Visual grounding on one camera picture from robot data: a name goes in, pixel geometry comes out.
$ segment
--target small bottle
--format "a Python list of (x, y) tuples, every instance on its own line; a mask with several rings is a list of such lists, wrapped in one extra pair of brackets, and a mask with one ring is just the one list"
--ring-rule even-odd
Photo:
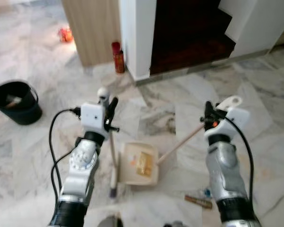
[(115, 61), (115, 72), (124, 73), (124, 55), (119, 42), (112, 43), (113, 56)]

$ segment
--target black cable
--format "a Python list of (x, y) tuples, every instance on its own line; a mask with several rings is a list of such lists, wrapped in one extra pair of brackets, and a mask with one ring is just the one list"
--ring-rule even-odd
[[(55, 164), (56, 162), (56, 157), (55, 157), (55, 153), (53, 151), (53, 144), (52, 144), (52, 132), (53, 132), (53, 124), (55, 123), (57, 117), (63, 113), (63, 112), (67, 112), (67, 111), (72, 111), (72, 109), (65, 109), (65, 110), (61, 110), (59, 111), (54, 117), (53, 117), (53, 120), (52, 120), (52, 123), (51, 123), (51, 126), (50, 126), (50, 129), (49, 129), (49, 134), (48, 134), (48, 141), (49, 141), (49, 149), (51, 151), (51, 154), (52, 154), (52, 158), (53, 158), (53, 163)], [(59, 168), (57, 165), (54, 165), (55, 166), (55, 170), (56, 170), (56, 174), (57, 174), (57, 178), (58, 178), (58, 185), (59, 185), (59, 190), (61, 190), (62, 188), (62, 183), (61, 183), (61, 177), (60, 177), (60, 173), (59, 173)], [(52, 181), (52, 185), (53, 185), (53, 190), (55, 192), (55, 194), (57, 193), (57, 189), (56, 187), (54, 187), (54, 183)]]
[(66, 156), (68, 156), (71, 152), (73, 151), (73, 149), (69, 152), (67, 152), (65, 155), (61, 156), (53, 165), (52, 169), (51, 169), (51, 181), (52, 181), (52, 185), (53, 185), (53, 191), (55, 193), (55, 209), (57, 207), (57, 202), (58, 202), (58, 192), (57, 192), (57, 188), (56, 188), (56, 184), (55, 184), (55, 181), (54, 181), (54, 178), (53, 178), (53, 170), (55, 168), (57, 168), (57, 165), (58, 163), (64, 159)]
[(253, 210), (252, 194), (253, 194), (253, 181), (254, 181), (254, 160), (253, 160), (253, 157), (252, 157), (252, 153), (251, 153), (249, 143), (248, 143), (247, 139), (245, 138), (244, 134), (242, 133), (241, 129), (231, 119), (227, 118), (226, 116), (223, 116), (222, 114), (220, 114), (217, 111), (213, 111), (213, 114), (217, 115), (221, 119), (227, 120), (237, 130), (237, 132), (240, 134), (240, 136), (242, 137), (242, 139), (244, 141), (244, 144), (246, 146), (246, 150), (247, 150), (247, 153), (248, 153), (248, 156), (249, 156), (249, 165), (250, 165), (249, 202), (250, 202), (250, 205), (251, 205), (252, 210)]

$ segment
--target dustpan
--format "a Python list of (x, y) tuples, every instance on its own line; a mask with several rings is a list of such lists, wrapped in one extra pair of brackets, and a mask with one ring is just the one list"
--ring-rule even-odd
[[(241, 97), (231, 96), (226, 98), (216, 108), (226, 111), (228, 108), (238, 106), (241, 103)], [(112, 185), (116, 185), (117, 181), (129, 185), (156, 185), (160, 164), (203, 128), (204, 123), (201, 123), (160, 159), (157, 148), (150, 144), (142, 142), (124, 143), (119, 154), (119, 165), (115, 165), (116, 168), (112, 175)]]
[(122, 145), (119, 154), (118, 181), (129, 185), (156, 185), (159, 177), (159, 152), (142, 142)]

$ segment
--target broom handle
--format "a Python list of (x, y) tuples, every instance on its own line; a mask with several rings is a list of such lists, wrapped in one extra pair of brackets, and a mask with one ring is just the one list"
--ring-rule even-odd
[(173, 152), (179, 149), (183, 144), (189, 141), (193, 136), (195, 136), (202, 128), (204, 127), (204, 123), (200, 124), (195, 130), (193, 130), (188, 136), (186, 136), (183, 140), (181, 140), (170, 152), (164, 154), (159, 160), (157, 161), (157, 165), (160, 165), (164, 160), (171, 155)]
[(111, 152), (112, 159), (113, 159), (113, 165), (114, 165), (114, 168), (116, 168), (117, 161), (115, 157), (115, 142), (114, 142), (114, 136), (113, 136), (112, 131), (109, 131), (109, 143), (110, 143), (110, 152)]

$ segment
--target baseboard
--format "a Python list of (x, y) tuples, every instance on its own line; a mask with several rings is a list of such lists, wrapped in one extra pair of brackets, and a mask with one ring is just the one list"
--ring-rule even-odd
[(265, 54), (267, 54), (269, 51), (269, 49), (267, 50), (262, 50), (259, 52), (254, 52), (254, 53), (250, 53), (250, 54), (245, 54), (242, 56), (238, 56), (238, 57), (233, 57), (233, 58), (227, 58), (227, 59), (221, 59), (221, 60), (217, 60), (217, 61), (213, 61), (213, 62), (209, 62), (209, 63), (205, 63), (205, 64), (201, 64), (201, 65), (197, 65), (197, 66), (193, 66), (193, 67), (189, 67), (189, 68), (183, 68), (180, 70), (173, 70), (173, 71), (169, 71), (169, 72), (163, 72), (157, 75), (152, 75), (150, 78), (147, 79), (142, 79), (142, 80), (135, 80), (134, 83), (136, 86), (141, 86), (144, 84), (148, 84), (148, 83), (152, 83), (152, 82), (156, 82), (156, 81), (160, 81), (160, 80), (165, 80), (165, 79), (171, 79), (171, 78), (176, 78), (176, 77), (180, 77), (180, 76), (184, 76), (190, 73), (194, 73), (194, 72), (200, 72), (203, 70), (207, 70), (210, 68), (216, 68), (216, 67), (220, 67), (223, 66), (225, 64), (230, 64), (236, 61), (242, 61), (242, 60), (246, 60), (249, 58), (256, 58), (259, 56), (263, 56)]
[(284, 49), (284, 44), (275, 45), (269, 52), (274, 52), (281, 49)]

